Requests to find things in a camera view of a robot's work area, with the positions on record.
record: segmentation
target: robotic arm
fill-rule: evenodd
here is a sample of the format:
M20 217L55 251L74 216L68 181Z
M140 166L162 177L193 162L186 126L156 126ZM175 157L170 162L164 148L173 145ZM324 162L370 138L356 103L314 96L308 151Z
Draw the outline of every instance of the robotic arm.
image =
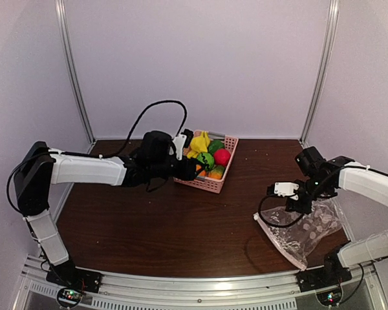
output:
M49 213L50 184L66 182L102 183L135 187L153 178L169 177L194 180L198 161L183 156L193 133L185 130L174 139L152 131L129 156L104 158L50 149L36 142L14 174L17 206L33 238L45 253L50 265L47 281L78 291L98 292L101 274L76 268Z
M336 189L356 192L388 207L388 174L371 169L350 158L339 156L326 161L315 147L309 147L295 157L302 173L308 176L306 181L294 183L275 183L268 188L268 195L288 197L287 211L309 214L312 201L337 195ZM350 266L388 257L388 231L373 235L365 240L349 242L336 249L325 258L323 282L330 284L350 280ZM316 289L307 285L310 277L305 271L299 283L303 291Z

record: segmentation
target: plastic basket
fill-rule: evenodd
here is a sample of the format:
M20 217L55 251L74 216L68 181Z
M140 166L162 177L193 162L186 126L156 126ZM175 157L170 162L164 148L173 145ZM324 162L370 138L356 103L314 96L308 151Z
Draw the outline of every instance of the plastic basket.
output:
M196 130L194 132L195 137L200 136L200 134L201 134L201 130ZM221 180L209 178L207 176L198 176L193 181L182 181L176 178L174 178L174 181L177 183L195 187L197 189L203 189L205 191L215 192L216 194L219 194L222 189L222 186L224 185L224 181L226 180L230 166L232 165L233 157L234 157L239 139L225 136L224 134L216 134L214 132L208 132L208 136L210 137L211 140L215 140L215 139L222 140L224 142L225 149L228 150L231 154L230 161L228 162L228 165L226 167L226 170L224 171L224 175L222 176ZM184 149L184 155L186 155L189 151L190 151L189 147L187 149Z

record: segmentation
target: toy fruit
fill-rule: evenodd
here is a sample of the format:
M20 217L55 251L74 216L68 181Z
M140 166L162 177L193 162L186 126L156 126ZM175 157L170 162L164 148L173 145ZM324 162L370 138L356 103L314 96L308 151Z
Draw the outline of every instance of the toy fruit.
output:
M214 155L214 153L219 150L224 148L224 143L221 140L213 140L211 141L210 145L208 146L208 152L211 155Z
M216 166L213 170L210 171L210 173L208 174L208 177L221 180L222 176L224 176L225 170L226 168L224 168L223 166Z
M195 166L196 171L198 171L200 169L202 169L202 167L200 165ZM206 176L206 171L205 170L201 171L199 176Z
M210 153L200 153L198 156L197 156L197 159L205 164L206 166L206 171L211 171L214 167L214 158L213 158L213 155L211 155Z
M198 153L207 152L207 147L210 145L210 138L206 131L202 131L200 136L194 137L189 144L191 150L188 152L188 158L196 158Z
M222 165L227 167L230 161L230 152L226 149L219 149L214 153L214 161L216 165Z

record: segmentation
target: metal vent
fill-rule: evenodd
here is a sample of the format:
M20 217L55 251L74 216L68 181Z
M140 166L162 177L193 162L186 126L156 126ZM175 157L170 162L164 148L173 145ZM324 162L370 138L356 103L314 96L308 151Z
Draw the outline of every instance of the metal vent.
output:
M56 297L56 294L58 293L58 290L47 286L46 284L32 282L32 285L30 286L30 290L35 293L39 293L41 295L50 296L50 297Z
M101 310L172 310L172 307L153 307L152 305L131 305L115 300L106 300L104 298L93 298L92 307ZM281 300L278 302L265 302L248 307L201 307L206 310L297 310L296 301L294 298Z

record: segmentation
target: white panel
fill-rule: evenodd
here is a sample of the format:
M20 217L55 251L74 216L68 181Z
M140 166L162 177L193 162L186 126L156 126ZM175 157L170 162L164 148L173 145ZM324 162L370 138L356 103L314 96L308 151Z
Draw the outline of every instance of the white panel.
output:
M10 171L36 140L85 151L53 0L0 0L0 309L8 309L27 253L38 248L5 199ZM66 186L55 187L58 204Z
M149 103L180 99L187 126L297 138L312 97L327 0L66 1L75 64L96 137L125 137ZM157 107L136 136L175 134Z
M388 1L341 1L325 89L309 143L388 172ZM388 228L388 209L339 194L357 239ZM377 264L388 298L388 260Z

